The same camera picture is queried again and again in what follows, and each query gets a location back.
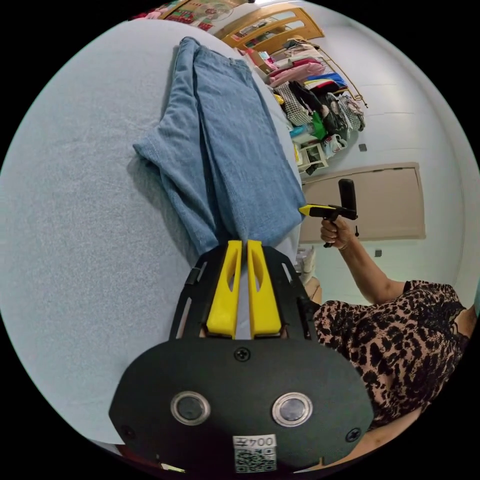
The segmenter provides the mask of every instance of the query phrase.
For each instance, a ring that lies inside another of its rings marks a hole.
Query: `qr code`
[[[271,472],[276,469],[275,448],[235,449],[235,470],[238,474]]]

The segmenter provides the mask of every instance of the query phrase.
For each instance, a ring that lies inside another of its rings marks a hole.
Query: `screw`
[[[235,350],[233,356],[235,357],[235,360],[238,360],[239,362],[246,362],[250,359],[250,350],[241,346]]]
[[[120,430],[130,440],[135,440],[137,438],[137,435],[135,435],[135,432],[128,425],[122,425],[120,427]]]
[[[355,440],[358,440],[361,433],[362,431],[359,428],[353,428],[346,434],[345,440],[348,443],[354,442]]]

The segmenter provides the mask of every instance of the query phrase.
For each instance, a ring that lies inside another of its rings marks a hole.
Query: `hand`
[[[348,223],[339,216],[334,223],[329,220],[321,222],[320,237],[324,242],[331,244],[332,247],[343,250],[351,242],[354,235]]]

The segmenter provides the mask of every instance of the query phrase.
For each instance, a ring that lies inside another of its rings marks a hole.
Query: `denim jeans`
[[[228,240],[275,246],[302,221],[304,194],[249,67],[193,38],[163,118],[133,148],[158,166],[199,255]]]

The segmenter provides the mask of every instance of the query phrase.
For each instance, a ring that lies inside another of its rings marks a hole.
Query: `bed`
[[[128,365],[168,338],[196,261],[158,172],[132,144],[165,107],[185,36],[239,54],[170,21],[117,25],[75,55],[35,100],[0,175],[3,321],[51,406],[84,437],[122,444],[108,416]],[[300,183],[287,121],[258,77]],[[300,227],[277,246],[295,261]],[[237,338],[248,339],[241,279]]]

